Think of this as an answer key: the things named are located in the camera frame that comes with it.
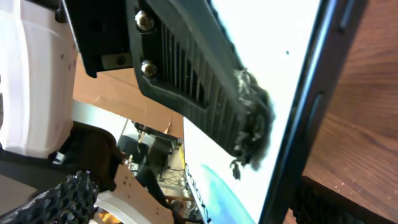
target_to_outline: cardboard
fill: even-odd
[[[81,60],[76,65],[73,99],[95,105],[178,138],[183,137],[182,115],[142,95],[133,68],[89,77]]]

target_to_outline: screw head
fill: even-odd
[[[156,75],[157,68],[151,61],[145,60],[142,62],[141,71],[147,78],[153,78]]]
[[[155,26],[153,18],[149,17],[144,11],[139,11],[135,16],[135,20],[137,26],[143,31],[151,30]]]

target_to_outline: wood grain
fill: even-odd
[[[398,222],[398,1],[370,0],[304,175]]]

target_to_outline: black plastic part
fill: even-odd
[[[135,127],[138,131],[143,131],[143,132],[145,132],[145,133],[147,133],[147,134],[152,134],[152,135],[154,135],[154,136],[158,136],[158,137],[160,137],[160,138],[168,139],[168,140],[170,140],[170,141],[177,141],[177,140],[178,140],[177,137],[171,136],[171,135],[169,135],[169,134],[165,134],[165,133],[160,132],[160,131],[158,131],[158,130],[155,130],[155,129],[153,129],[153,128],[144,126],[144,125],[142,125],[142,124],[140,124],[140,123],[137,123],[137,122],[133,122],[133,123],[134,123],[134,127]]]
[[[143,143],[138,143],[137,140],[130,138],[129,136],[120,136],[118,141],[118,148],[120,151],[125,153],[125,158],[129,159],[129,156],[132,155],[132,162],[136,164],[141,164],[144,160],[144,157],[148,156],[148,145],[144,147],[146,150],[143,152],[141,148],[138,149],[138,145]]]
[[[56,187],[75,171],[53,164],[48,159],[22,156],[3,149],[0,151],[0,174],[41,192]]]
[[[0,174],[44,192],[56,187],[68,175],[87,170],[100,192],[114,190],[113,179],[123,155],[110,133],[74,122],[70,137],[60,152],[65,158],[58,165],[53,159],[26,157],[1,149]]]
[[[340,31],[340,21],[346,2],[331,0],[320,4],[292,105],[295,110],[285,129],[259,223],[284,221],[366,3],[366,0],[354,2],[344,32]]]
[[[96,78],[97,72],[132,67],[131,60],[122,67],[117,62],[130,51],[124,1],[63,0],[63,5],[89,76]],[[117,55],[114,62],[106,64],[114,67],[104,65],[104,55]]]
[[[54,11],[60,8],[59,0],[28,0],[28,1],[46,7],[47,9],[52,9]]]
[[[302,177],[295,195],[290,209],[297,223],[394,223],[308,177]]]
[[[55,20],[60,23],[67,22],[67,14],[65,8],[63,7],[62,0],[59,0],[59,8],[55,11]]]
[[[149,32],[135,23],[139,11],[154,20]],[[268,95],[241,66],[208,2],[127,0],[126,12],[141,92],[184,115],[242,165],[260,160],[273,122]],[[157,67],[155,78],[142,74],[144,60]]]

